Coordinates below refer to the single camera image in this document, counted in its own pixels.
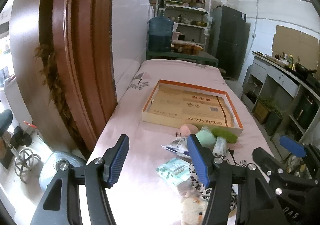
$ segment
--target white plush toy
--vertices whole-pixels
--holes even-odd
[[[182,199],[181,225],[201,225],[208,202],[197,197]]]

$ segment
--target refrigerator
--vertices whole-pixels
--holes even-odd
[[[238,79],[245,56],[246,15],[233,8],[220,6],[212,12],[207,52],[219,59],[218,67],[226,77]]]

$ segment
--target wire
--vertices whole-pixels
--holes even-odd
[[[258,16],[259,16],[259,0],[257,0],[257,7],[256,7],[256,8],[257,8],[256,21],[255,21],[255,23],[254,23],[254,30],[253,30],[253,34],[252,34],[252,35],[255,35],[256,29],[257,29],[257,22],[258,22]],[[245,56],[244,61],[243,61],[243,64],[244,64],[244,62],[247,60],[247,58],[248,58],[248,56],[249,56],[249,54],[250,54],[250,51],[251,51],[252,46],[253,46],[254,39],[255,39],[255,38],[252,38],[252,42],[251,42],[251,45],[250,45],[249,52],[248,52],[248,54]]]

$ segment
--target floral pattern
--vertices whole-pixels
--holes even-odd
[[[203,64],[196,64],[195,66],[197,66],[201,69],[205,69],[206,67],[208,67],[208,65],[203,65]]]
[[[136,79],[138,79],[139,82],[138,82],[138,83],[131,83],[130,86],[129,86],[129,88],[132,87],[132,88],[135,88],[135,89],[142,90],[143,87],[149,86],[149,82],[147,82],[147,81],[142,81],[142,80],[144,79],[144,78],[143,78],[143,75],[146,75],[145,72],[140,73],[139,75],[135,76],[135,77],[133,78],[133,81],[132,81],[132,82],[134,82]]]

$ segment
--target blue water bottle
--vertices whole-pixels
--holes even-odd
[[[169,52],[171,49],[173,21],[164,17],[164,10],[164,1],[161,0],[159,5],[159,16],[148,21],[148,50],[151,52]]]

